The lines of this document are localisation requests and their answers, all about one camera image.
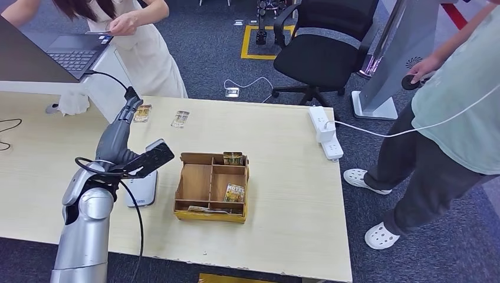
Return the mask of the person's right hand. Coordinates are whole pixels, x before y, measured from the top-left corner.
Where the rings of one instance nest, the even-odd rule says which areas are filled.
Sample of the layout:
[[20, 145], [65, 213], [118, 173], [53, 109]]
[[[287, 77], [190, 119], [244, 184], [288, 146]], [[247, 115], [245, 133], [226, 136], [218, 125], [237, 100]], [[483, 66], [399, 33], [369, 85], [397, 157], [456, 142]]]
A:
[[408, 74], [413, 75], [411, 83], [416, 84], [422, 77], [430, 74], [432, 71], [438, 70], [442, 66], [443, 62], [444, 60], [437, 55], [430, 55], [421, 60], [408, 72]]

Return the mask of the person's left hand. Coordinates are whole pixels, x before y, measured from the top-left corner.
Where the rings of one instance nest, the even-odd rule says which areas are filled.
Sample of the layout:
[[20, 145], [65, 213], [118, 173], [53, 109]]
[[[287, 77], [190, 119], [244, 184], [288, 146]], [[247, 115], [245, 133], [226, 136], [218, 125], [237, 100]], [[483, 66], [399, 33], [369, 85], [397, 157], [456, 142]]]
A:
[[109, 24], [109, 34], [112, 36], [128, 36], [136, 33], [139, 26], [139, 17], [136, 11], [118, 16]]

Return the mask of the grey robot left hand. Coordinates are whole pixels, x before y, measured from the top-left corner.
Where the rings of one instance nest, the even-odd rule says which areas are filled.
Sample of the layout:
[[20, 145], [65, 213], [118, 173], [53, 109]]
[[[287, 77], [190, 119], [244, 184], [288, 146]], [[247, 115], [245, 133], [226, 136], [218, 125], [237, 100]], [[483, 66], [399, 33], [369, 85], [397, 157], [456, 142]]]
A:
[[128, 139], [130, 124], [138, 106], [142, 104], [143, 100], [138, 95], [126, 96], [126, 104], [101, 135], [96, 148], [96, 160], [120, 165], [127, 164], [138, 156], [128, 148]]

